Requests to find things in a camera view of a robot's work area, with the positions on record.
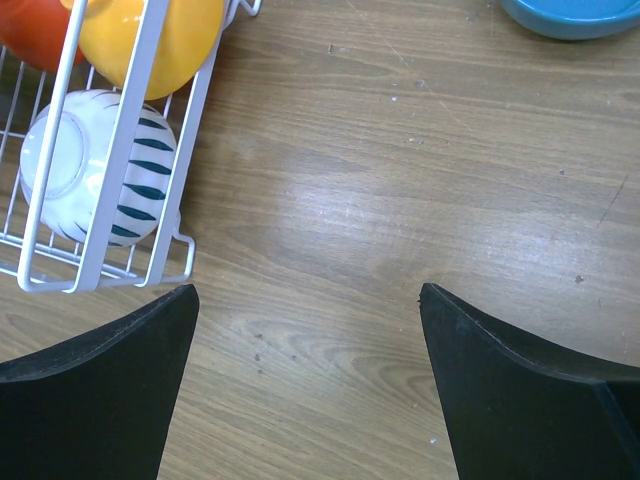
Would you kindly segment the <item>red orange bowl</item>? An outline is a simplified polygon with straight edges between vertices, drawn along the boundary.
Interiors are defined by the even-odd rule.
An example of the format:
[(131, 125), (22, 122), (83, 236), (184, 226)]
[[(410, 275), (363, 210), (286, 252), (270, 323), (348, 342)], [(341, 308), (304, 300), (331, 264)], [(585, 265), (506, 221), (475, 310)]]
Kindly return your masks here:
[(1, 0), (1, 43), (31, 67), (55, 73), (69, 19), (57, 0)]

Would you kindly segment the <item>yellow orange bowl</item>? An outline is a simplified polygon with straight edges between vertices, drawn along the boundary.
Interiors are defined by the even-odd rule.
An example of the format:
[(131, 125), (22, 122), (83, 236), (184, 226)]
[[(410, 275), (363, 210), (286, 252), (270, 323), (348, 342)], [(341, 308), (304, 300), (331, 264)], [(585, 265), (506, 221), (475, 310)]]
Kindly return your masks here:
[[(124, 85), (145, 6), (160, 11), (156, 1), (89, 1), (85, 8), (78, 47), (113, 88)], [(223, 1), (168, 3), (146, 101), (171, 95), (196, 74), (214, 47), (224, 13)]]

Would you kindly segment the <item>blue bowl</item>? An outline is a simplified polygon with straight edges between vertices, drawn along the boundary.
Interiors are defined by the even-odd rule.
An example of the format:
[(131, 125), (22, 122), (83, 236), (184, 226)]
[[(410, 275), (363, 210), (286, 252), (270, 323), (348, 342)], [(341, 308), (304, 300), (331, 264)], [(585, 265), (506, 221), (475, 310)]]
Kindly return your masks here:
[(557, 40), (591, 40), (639, 26), (638, 1), (517, 1), (500, 5), (519, 25)]

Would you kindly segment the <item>white black striped bowl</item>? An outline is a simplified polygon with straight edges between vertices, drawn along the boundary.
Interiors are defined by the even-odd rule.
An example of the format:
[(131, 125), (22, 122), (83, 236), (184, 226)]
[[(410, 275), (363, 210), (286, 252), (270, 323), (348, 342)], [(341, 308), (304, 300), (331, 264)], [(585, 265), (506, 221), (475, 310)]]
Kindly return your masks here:
[[(61, 237), (84, 243), (97, 205), (121, 95), (106, 89), (65, 96), (41, 211)], [(158, 225), (177, 147), (164, 116), (142, 106), (108, 245), (129, 247)]]

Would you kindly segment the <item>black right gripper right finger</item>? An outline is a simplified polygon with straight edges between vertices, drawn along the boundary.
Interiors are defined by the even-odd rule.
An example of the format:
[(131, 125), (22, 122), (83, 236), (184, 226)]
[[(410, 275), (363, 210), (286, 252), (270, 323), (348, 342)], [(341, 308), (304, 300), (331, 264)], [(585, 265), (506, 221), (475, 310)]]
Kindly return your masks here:
[(460, 478), (638, 478), (637, 367), (553, 343), (435, 283), (419, 307)]

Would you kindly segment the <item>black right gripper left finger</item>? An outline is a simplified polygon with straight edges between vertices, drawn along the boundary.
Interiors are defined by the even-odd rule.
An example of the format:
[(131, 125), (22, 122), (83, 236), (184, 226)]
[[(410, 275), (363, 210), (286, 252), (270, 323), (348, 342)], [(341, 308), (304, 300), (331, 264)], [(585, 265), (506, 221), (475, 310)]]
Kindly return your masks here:
[(2, 478), (157, 478), (198, 313), (182, 285), (3, 362)]

